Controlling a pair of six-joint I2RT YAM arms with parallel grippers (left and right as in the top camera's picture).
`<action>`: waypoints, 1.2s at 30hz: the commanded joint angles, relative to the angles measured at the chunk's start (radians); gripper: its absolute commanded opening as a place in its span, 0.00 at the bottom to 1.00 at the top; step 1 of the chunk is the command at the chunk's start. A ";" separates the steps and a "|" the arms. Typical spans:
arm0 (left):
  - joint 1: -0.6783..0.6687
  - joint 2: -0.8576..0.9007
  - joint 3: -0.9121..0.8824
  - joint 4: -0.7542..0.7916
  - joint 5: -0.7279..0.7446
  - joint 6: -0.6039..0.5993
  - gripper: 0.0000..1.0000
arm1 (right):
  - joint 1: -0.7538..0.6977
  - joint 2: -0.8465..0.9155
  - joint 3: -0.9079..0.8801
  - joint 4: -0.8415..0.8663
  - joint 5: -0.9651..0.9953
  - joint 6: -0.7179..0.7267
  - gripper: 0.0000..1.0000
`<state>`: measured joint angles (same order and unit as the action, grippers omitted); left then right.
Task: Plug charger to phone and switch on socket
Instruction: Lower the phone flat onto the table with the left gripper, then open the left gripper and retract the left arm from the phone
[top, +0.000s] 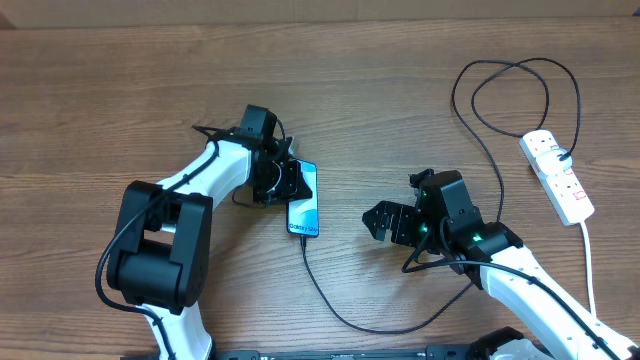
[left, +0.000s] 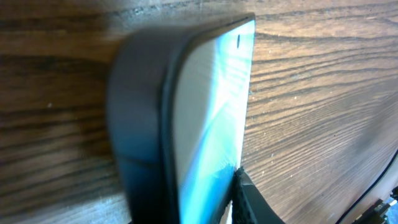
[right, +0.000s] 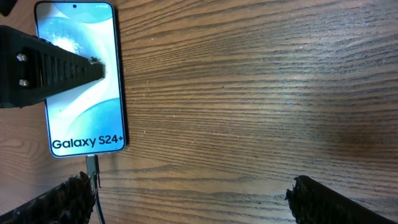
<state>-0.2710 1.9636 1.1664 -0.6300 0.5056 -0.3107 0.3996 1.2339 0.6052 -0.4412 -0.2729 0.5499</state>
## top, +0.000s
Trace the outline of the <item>blue Galaxy smartphone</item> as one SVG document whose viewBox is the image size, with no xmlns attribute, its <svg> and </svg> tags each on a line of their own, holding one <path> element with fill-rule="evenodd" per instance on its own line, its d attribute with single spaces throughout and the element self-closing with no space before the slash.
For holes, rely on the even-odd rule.
<svg viewBox="0 0 640 360">
<path fill-rule="evenodd" d="M 296 193 L 287 204 L 287 231 L 293 235 L 319 236 L 318 178 L 314 163 L 296 160 Z"/>
</svg>

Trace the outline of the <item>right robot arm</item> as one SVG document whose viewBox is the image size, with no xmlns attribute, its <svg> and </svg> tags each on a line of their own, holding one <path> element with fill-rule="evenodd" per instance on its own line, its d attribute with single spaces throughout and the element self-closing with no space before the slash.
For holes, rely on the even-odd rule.
<svg viewBox="0 0 640 360">
<path fill-rule="evenodd" d="M 362 215 L 372 236 L 437 255 L 427 268 L 450 267 L 501 302 L 555 359 L 636 359 L 639 347 L 581 306 L 542 268 L 523 240 L 486 222 L 456 170 L 409 177 L 416 201 L 381 201 Z"/>
</svg>

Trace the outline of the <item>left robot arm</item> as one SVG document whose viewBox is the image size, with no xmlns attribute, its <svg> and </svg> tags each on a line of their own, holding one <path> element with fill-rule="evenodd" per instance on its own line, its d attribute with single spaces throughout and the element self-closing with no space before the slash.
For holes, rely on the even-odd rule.
<svg viewBox="0 0 640 360">
<path fill-rule="evenodd" d="M 208 275 L 212 216 L 222 200 L 249 186 L 251 207 L 286 206 L 290 234 L 319 234 L 317 168 L 294 156 L 293 140 L 273 112 L 249 105 L 237 126 L 197 130 L 206 144 L 193 162 L 157 183 L 127 186 L 95 272 L 105 305 L 145 317 L 159 359 L 217 356 L 198 300 Z"/>
</svg>

